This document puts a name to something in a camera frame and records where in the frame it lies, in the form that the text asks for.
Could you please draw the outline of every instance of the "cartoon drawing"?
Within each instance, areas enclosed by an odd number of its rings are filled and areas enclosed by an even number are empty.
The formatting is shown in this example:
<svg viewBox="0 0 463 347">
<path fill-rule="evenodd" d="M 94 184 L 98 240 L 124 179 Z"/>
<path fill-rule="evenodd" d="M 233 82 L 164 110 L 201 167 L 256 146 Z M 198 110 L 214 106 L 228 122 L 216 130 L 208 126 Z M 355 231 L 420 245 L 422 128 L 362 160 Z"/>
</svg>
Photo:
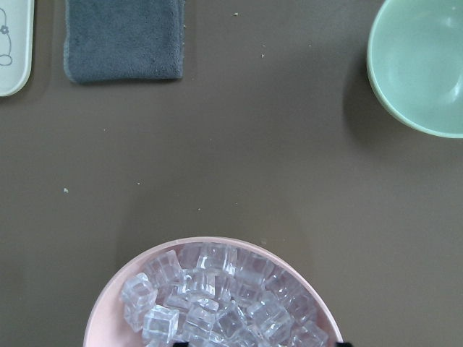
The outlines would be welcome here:
<svg viewBox="0 0 463 347">
<path fill-rule="evenodd" d="M 7 13 L 0 8 L 0 67 L 7 67 L 13 62 L 10 54 L 12 53 L 12 39 L 9 37 L 7 27 Z"/>
</svg>

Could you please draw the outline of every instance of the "green bowl rim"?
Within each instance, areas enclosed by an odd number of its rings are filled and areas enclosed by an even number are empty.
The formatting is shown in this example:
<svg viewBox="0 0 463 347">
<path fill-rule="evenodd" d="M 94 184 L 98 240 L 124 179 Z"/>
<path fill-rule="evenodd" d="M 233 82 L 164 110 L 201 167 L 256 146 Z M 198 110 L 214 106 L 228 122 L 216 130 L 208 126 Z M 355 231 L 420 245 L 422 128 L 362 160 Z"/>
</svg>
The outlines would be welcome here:
<svg viewBox="0 0 463 347">
<path fill-rule="evenodd" d="M 384 95 L 383 91 L 380 88 L 380 85 L 378 84 L 378 81 L 375 76 L 374 68 L 373 68 L 373 63 L 372 63 L 372 58 L 373 58 L 373 52 L 372 52 L 372 45 L 373 45 L 373 40 L 375 36 L 376 29 L 378 27 L 378 23 L 381 21 L 381 17 L 386 10 L 387 6 L 396 0 L 385 0 L 381 8 L 379 9 L 375 20 L 373 22 L 373 26 L 371 27 L 370 30 L 370 35 L 368 37 L 368 47 L 367 47 L 367 73 L 368 73 L 368 79 L 370 80 L 371 87 L 373 89 L 373 92 L 376 95 L 376 98 L 379 100 L 381 105 L 397 120 L 399 120 L 401 123 L 406 124 L 407 126 L 418 130 L 420 132 L 425 132 L 427 134 L 439 136 L 439 137 L 448 137 L 448 138 L 453 138 L 453 139 L 461 139 L 463 138 L 463 133 L 450 133 L 450 132 L 439 132 L 436 130 L 429 129 L 427 127 L 424 127 L 422 125 L 419 125 L 417 123 L 414 123 L 413 121 L 410 121 L 407 117 L 402 115 L 397 109 L 388 101 L 388 98 Z"/>
</svg>

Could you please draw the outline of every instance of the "gray towel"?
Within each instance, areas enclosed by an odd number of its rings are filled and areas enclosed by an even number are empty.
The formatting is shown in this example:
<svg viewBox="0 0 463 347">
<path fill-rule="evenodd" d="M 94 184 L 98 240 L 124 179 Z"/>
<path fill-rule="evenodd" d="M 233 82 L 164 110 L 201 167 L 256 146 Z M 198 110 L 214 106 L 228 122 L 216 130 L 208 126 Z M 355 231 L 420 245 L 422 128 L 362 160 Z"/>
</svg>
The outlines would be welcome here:
<svg viewBox="0 0 463 347">
<path fill-rule="evenodd" d="M 67 0 L 64 71 L 77 83 L 183 74 L 184 0 Z"/>
</svg>

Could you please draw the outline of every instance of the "white plate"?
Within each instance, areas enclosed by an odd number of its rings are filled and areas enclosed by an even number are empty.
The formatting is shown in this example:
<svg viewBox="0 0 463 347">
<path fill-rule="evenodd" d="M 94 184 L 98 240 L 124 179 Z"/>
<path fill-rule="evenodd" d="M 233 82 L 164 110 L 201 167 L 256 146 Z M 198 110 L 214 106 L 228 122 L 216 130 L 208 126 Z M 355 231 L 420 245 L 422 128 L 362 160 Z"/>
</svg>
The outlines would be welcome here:
<svg viewBox="0 0 463 347">
<path fill-rule="evenodd" d="M 32 63 L 34 0 L 0 0 L 0 96 L 26 84 Z"/>
</svg>

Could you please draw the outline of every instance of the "brown table surface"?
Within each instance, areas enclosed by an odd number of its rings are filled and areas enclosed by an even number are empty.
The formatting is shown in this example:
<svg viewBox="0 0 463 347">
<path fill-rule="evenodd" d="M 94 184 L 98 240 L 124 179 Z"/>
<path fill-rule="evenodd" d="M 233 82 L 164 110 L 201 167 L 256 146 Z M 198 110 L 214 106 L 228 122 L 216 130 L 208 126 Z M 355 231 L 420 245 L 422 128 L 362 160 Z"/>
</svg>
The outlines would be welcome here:
<svg viewBox="0 0 463 347">
<path fill-rule="evenodd" d="M 460 346 L 463 142 L 375 99 L 381 2 L 187 0 L 183 80 L 80 86 L 64 2 L 37 1 L 0 100 L 0 346 L 81 346 L 125 262 L 199 235 L 282 257 L 356 347 Z"/>
</svg>

